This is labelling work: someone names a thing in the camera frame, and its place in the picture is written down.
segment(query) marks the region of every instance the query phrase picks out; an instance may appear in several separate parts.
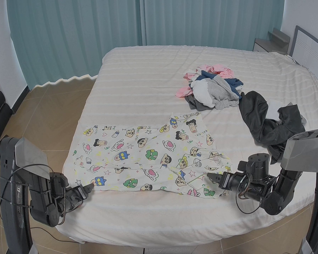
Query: white headboard panel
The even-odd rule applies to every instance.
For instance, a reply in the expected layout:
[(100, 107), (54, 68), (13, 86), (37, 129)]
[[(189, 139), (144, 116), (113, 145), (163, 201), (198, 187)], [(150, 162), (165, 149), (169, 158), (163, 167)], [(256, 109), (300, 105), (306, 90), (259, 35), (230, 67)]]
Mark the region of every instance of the white headboard panel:
[(290, 56), (318, 78), (318, 39), (299, 26), (294, 32)]

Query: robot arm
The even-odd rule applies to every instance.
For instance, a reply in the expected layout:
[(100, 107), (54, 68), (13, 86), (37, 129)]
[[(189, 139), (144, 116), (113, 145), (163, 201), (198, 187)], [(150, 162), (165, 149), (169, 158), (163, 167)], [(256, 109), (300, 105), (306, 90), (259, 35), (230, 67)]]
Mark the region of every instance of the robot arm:
[(93, 184), (69, 187), (63, 174), (49, 172), (43, 151), (25, 138), (4, 137), (0, 141), (0, 205), (7, 253), (37, 253), (31, 237), (28, 209), (36, 221), (54, 227), (60, 217), (63, 223), (66, 213), (87, 199), (92, 188)]
[(269, 155), (257, 153), (247, 162), (240, 161), (239, 172), (207, 173), (221, 189), (236, 191), (238, 197), (253, 199), (268, 214), (279, 214), (293, 199), (302, 174), (316, 172), (316, 189), (310, 227), (298, 253), (318, 254), (318, 129), (299, 133), (288, 139), (280, 174), (269, 175)]

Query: pile of clothes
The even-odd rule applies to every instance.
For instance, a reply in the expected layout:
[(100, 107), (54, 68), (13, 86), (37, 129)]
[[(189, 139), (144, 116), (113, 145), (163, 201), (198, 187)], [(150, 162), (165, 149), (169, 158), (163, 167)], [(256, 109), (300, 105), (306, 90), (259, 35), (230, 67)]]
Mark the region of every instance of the pile of clothes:
[(253, 138), (267, 146), (271, 153), (271, 164), (282, 158), (287, 140), (305, 131), (306, 119), (298, 106), (266, 100), (256, 91), (241, 93), (239, 110)]
[(176, 96), (185, 97), (191, 109), (220, 110), (239, 104), (244, 84), (235, 78), (233, 70), (226, 66), (202, 64), (196, 68), (195, 73), (188, 72), (184, 78), (190, 84), (179, 89)]

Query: nightstand drawer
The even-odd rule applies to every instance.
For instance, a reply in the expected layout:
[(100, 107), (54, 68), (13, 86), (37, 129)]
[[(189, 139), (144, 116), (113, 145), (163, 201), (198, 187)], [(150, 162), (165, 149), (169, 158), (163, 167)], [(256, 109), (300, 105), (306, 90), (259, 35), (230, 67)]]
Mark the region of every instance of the nightstand drawer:
[(260, 45), (258, 45), (256, 43), (254, 43), (253, 51), (267, 53), (267, 51), (265, 49), (263, 49), (263, 47), (261, 47)]

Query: cartoon print shirt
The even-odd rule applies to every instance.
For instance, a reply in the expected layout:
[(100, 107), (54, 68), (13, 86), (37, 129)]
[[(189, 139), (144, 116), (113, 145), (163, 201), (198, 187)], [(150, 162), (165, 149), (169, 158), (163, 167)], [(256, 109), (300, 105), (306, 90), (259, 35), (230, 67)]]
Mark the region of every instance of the cartoon print shirt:
[(225, 195), (206, 174), (231, 171), (200, 112), (171, 115), (163, 126), (87, 126), (76, 150), (72, 185), (95, 191), (166, 190), (203, 198)]

